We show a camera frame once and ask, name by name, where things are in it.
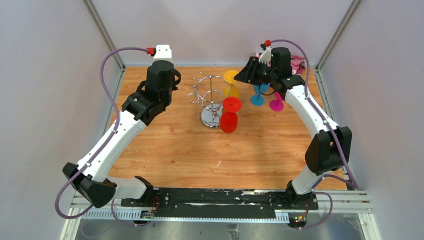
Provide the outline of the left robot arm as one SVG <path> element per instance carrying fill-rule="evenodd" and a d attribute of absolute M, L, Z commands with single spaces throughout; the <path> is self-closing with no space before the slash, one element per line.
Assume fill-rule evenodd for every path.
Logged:
<path fill-rule="evenodd" d="M 101 208 L 115 199 L 134 199 L 140 206 L 153 201 L 153 186 L 144 178 L 118 178 L 109 171 L 129 143 L 143 131 L 153 119 L 171 104 L 172 92 L 177 90 L 181 74 L 173 63 L 156 60 L 148 67 L 146 80 L 128 96 L 109 129 L 111 140 L 102 147 L 95 147 L 76 164 L 68 162 L 62 169 L 72 187 L 95 208 Z"/>

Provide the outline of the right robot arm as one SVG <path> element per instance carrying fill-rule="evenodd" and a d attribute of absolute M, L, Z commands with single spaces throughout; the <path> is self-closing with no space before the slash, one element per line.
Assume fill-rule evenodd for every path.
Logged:
<path fill-rule="evenodd" d="M 286 47 L 266 47 L 260 57 L 250 57 L 234 77 L 236 81 L 260 87 L 269 85 L 299 115 L 311 136 L 305 153 L 306 166 L 289 181 L 284 195 L 272 197 L 275 204 L 298 209 L 313 197 L 312 190 L 326 175 L 346 166 L 352 131 L 341 127 L 317 104 L 305 80 L 294 74 L 291 53 Z"/>

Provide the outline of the aluminium frame rail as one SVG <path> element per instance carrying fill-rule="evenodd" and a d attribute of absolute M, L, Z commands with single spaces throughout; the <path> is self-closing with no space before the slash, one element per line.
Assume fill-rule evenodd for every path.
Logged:
<path fill-rule="evenodd" d="M 287 204 L 281 189 L 154 188 L 152 199 L 86 211 L 75 194 L 62 240 L 379 240 L 364 191 L 324 190 Z"/>

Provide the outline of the blue wine glass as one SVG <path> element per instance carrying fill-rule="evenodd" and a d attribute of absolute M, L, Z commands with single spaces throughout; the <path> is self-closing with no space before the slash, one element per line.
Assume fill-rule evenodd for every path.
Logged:
<path fill-rule="evenodd" d="M 252 105 L 260 107 L 264 104 L 265 102 L 265 98 L 264 95 L 268 89 L 269 89 L 269 84 L 261 84 L 261 85 L 254 85 L 253 86 L 253 90 L 255 92 L 255 95 L 253 95 L 250 98 L 250 102 Z"/>

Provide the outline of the red wine glass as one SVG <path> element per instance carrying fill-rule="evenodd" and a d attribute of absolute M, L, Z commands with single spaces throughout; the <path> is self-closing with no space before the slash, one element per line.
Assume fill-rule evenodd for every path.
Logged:
<path fill-rule="evenodd" d="M 225 133 L 232 133 L 238 126 L 237 112 L 242 108 L 242 102 L 239 98 L 230 96 L 222 102 L 222 107 L 224 111 L 220 117 L 220 129 Z"/>

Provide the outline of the pink camouflage cloth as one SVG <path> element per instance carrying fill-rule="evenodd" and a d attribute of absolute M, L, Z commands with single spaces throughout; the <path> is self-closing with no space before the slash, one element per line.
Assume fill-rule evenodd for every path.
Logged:
<path fill-rule="evenodd" d="M 281 77 L 291 77 L 292 75 L 301 75 L 306 68 L 305 59 L 291 55 L 290 51 L 284 47 L 278 48 L 272 52 L 268 66 L 272 69 L 278 68 Z"/>

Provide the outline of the yellow wine glass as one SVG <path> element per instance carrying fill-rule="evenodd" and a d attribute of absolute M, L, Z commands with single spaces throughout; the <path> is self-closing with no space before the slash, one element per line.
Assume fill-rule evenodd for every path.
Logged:
<path fill-rule="evenodd" d="M 224 73 L 223 75 L 224 81 L 228 83 L 228 85 L 223 90 L 223 94 L 225 97 L 236 97 L 236 98 L 240 97 L 240 92 L 237 86 L 235 85 L 236 80 L 234 79 L 234 77 L 238 73 L 239 72 L 237 70 L 233 70 L 233 69 L 228 70 Z"/>

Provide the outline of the pink wine glass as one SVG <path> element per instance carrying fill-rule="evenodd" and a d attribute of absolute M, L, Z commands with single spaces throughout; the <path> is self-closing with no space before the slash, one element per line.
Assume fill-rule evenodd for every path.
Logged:
<path fill-rule="evenodd" d="M 269 102 L 269 107 L 270 107 L 271 110 L 273 110 L 275 112 L 281 112 L 285 107 L 285 105 L 283 103 L 283 99 L 278 92 L 275 92 L 273 95 L 274 95 L 275 99 L 273 99 Z"/>

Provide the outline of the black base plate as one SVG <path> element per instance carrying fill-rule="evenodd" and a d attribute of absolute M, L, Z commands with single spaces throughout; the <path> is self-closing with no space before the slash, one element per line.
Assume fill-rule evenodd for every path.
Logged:
<path fill-rule="evenodd" d="M 141 199 L 125 198 L 122 207 L 156 210 L 157 217 L 207 219 L 271 219 L 276 210 L 317 210 L 316 195 L 293 197 L 285 190 L 231 188 L 153 188 Z"/>

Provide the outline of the chrome wine glass rack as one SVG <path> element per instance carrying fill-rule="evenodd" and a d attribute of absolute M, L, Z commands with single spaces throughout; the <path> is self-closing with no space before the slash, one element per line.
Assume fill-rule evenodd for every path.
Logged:
<path fill-rule="evenodd" d="M 229 87 L 230 84 L 220 75 L 206 75 L 201 71 L 192 75 L 192 79 L 195 83 L 192 86 L 192 92 L 187 95 L 187 99 L 191 104 L 201 106 L 199 119 L 204 127 L 210 130 L 219 130 L 223 115 L 223 102 L 230 96 L 219 87 L 222 84 Z"/>

